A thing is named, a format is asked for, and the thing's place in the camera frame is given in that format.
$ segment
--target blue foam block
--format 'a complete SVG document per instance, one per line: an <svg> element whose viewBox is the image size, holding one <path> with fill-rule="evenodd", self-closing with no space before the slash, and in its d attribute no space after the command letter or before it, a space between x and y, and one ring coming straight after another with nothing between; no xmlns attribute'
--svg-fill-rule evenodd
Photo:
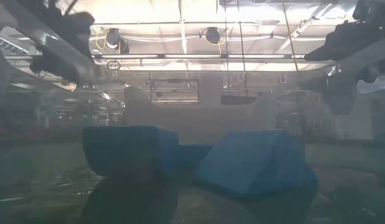
<svg viewBox="0 0 385 224"><path fill-rule="evenodd" d="M153 126L89 127L83 131L83 150L98 175L127 175L146 160L164 173L174 168L171 154L177 150L176 133Z"/></svg>
<svg viewBox="0 0 385 224"><path fill-rule="evenodd" d="M197 179L235 197L317 184L284 130L228 133L202 160Z"/></svg>

